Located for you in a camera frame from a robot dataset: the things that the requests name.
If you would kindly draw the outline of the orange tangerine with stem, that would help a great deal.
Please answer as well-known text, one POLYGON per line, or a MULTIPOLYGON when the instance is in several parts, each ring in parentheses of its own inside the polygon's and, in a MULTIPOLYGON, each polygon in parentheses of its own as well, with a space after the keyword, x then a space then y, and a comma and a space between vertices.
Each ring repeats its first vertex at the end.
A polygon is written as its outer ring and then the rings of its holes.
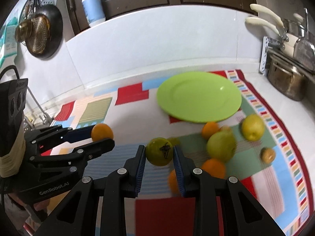
POLYGON ((105 138, 114 139, 114 133, 107 124, 96 124, 91 131, 91 138, 94 142, 103 140, 105 138))

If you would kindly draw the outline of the small brown kiwi fruit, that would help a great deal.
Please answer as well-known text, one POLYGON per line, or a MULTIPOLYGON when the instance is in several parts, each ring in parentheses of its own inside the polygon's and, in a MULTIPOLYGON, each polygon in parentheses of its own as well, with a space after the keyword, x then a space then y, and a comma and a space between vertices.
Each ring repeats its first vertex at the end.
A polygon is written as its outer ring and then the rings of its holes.
POLYGON ((260 152, 261 160, 266 164, 271 164, 276 157, 276 153, 273 149, 264 147, 260 152))

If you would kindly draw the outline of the large green apple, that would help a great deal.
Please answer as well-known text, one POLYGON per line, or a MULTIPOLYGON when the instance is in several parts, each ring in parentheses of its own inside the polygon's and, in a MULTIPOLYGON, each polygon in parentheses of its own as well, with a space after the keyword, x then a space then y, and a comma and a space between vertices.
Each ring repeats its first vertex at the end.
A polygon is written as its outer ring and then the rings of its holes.
POLYGON ((237 142, 232 131, 220 131, 210 137, 206 150, 210 158, 227 163, 233 158, 236 146, 237 142))

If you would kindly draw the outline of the small green round fruit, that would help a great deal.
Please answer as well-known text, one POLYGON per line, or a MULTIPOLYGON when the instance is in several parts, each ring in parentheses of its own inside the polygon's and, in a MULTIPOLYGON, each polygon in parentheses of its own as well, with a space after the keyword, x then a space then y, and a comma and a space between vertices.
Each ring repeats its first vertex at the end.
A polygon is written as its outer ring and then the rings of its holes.
POLYGON ((166 138, 151 139, 145 152, 147 160, 154 166, 166 166, 173 159, 173 145, 166 138))

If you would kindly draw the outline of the yellow green pear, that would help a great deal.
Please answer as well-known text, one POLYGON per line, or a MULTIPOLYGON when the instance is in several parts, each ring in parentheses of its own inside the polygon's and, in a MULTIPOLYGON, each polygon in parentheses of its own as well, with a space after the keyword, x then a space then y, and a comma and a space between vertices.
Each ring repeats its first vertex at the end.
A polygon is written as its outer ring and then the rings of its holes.
POLYGON ((257 114, 250 114, 242 121, 241 133, 248 141, 258 141, 264 135, 264 131, 264 122, 257 114))

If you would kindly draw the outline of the colourful patchwork mat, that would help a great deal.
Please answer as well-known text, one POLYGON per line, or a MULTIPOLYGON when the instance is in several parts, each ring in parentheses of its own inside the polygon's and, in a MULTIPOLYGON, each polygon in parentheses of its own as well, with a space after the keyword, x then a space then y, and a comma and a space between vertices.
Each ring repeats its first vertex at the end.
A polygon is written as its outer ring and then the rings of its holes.
MULTIPOLYGON (((292 131, 255 89, 240 70, 220 71, 235 83, 242 94, 239 110, 220 122, 228 126, 237 141, 234 157, 226 164, 226 175, 237 177, 263 205, 285 235, 298 235, 314 211, 311 181, 303 156, 292 131), (265 125, 264 135, 255 142, 241 133, 242 121, 257 114, 265 125), (271 148, 276 157, 271 164, 260 158, 263 148, 271 148)), ((107 176, 123 166, 139 145, 155 137, 177 137, 184 155, 200 167, 208 160, 202 125, 177 120, 165 114, 157 104, 162 79, 154 79, 120 88, 107 89, 64 104, 54 125, 80 128, 97 123, 108 124, 114 132, 113 151, 91 160, 85 175, 107 176)), ((174 196, 168 185, 172 165, 146 164, 140 194, 125 201, 128 235, 192 235, 194 201, 174 196)))

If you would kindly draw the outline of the small brass strainer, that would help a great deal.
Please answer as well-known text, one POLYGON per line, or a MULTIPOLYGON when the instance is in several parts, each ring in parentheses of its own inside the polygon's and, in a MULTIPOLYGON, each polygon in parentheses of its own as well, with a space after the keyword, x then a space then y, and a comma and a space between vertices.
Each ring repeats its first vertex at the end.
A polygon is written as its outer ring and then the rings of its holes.
POLYGON ((31 36, 32 33, 32 20, 27 19, 19 23, 15 30, 15 40, 18 43, 25 41, 31 36))

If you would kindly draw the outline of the black frying pan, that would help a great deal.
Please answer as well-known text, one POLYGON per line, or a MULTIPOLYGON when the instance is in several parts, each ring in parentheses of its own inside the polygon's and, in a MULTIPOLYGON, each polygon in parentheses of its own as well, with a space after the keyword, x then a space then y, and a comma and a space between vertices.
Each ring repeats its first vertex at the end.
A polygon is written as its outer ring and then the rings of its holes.
POLYGON ((62 40, 61 13, 55 5, 43 5, 30 20, 32 29, 31 35, 25 40, 26 47, 34 57, 48 59, 57 51, 62 40))

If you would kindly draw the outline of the green plate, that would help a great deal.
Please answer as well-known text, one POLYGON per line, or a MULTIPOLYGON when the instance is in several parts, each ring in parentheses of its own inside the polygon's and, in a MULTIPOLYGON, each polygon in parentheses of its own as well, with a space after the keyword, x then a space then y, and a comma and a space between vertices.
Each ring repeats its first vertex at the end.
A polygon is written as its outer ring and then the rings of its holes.
POLYGON ((241 92, 229 79, 192 71, 165 80, 157 89, 157 103, 168 115, 193 123, 218 122, 234 115, 241 92))

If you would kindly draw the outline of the blue white soap bottle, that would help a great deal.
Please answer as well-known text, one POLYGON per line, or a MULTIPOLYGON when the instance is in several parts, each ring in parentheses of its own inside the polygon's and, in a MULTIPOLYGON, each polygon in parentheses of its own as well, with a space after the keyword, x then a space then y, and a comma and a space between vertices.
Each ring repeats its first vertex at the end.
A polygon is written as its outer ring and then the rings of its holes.
POLYGON ((106 21, 101 0, 82 0, 82 6, 90 27, 106 21))

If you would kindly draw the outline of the perforated steel steamer plate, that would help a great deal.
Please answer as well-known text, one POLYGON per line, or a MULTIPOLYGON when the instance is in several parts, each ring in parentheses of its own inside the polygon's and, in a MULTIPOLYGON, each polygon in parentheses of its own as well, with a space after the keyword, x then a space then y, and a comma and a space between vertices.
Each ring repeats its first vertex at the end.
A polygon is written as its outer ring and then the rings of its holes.
POLYGON ((22 7, 18 22, 29 19, 35 13, 36 9, 48 4, 56 5, 57 0, 27 0, 22 7))

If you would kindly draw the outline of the steel stock pot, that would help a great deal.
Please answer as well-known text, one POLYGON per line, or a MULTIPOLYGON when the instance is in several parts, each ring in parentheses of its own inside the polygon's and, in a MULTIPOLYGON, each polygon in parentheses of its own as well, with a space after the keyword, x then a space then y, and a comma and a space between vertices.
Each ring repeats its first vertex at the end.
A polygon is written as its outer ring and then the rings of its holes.
POLYGON ((294 101, 304 99, 309 79, 300 73, 296 66, 275 54, 270 54, 267 71, 269 82, 279 92, 294 101))

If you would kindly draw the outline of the white pot rack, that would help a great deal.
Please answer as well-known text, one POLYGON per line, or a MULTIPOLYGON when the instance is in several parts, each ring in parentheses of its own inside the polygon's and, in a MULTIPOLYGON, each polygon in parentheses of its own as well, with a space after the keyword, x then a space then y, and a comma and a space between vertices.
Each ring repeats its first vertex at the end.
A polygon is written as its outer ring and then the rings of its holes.
POLYGON ((268 70, 270 69, 269 64, 271 63, 271 55, 275 55, 280 60, 285 61, 286 63, 293 65, 297 68, 298 72, 305 75, 313 84, 314 84, 314 73, 303 68, 303 65, 297 60, 290 58, 280 50, 280 42, 270 38, 268 36, 263 37, 263 46, 262 46, 262 55, 260 58, 259 64, 259 73, 267 76, 268 70))

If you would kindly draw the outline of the wall poster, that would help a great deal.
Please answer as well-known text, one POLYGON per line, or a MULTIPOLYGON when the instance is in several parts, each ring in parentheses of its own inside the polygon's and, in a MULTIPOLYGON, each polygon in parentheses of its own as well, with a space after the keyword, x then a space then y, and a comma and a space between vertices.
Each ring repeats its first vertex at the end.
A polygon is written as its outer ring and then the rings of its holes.
POLYGON ((13 10, 1 28, 1 69, 14 64, 17 56, 17 42, 15 31, 18 25, 18 11, 13 10))

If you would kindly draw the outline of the cream handled lidded pot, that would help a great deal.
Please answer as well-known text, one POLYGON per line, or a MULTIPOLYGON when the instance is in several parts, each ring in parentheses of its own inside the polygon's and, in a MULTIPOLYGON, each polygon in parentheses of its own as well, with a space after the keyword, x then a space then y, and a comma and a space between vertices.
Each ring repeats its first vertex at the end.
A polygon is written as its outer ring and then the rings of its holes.
POLYGON ((272 10, 259 4, 252 3, 250 4, 250 8, 255 12, 265 13, 269 15, 276 23, 276 27, 279 30, 280 34, 283 34, 284 32, 286 32, 296 37, 305 36, 305 27, 303 25, 303 23, 305 22, 305 19, 300 14, 293 13, 293 17, 295 20, 292 21, 292 20, 279 17, 272 10))

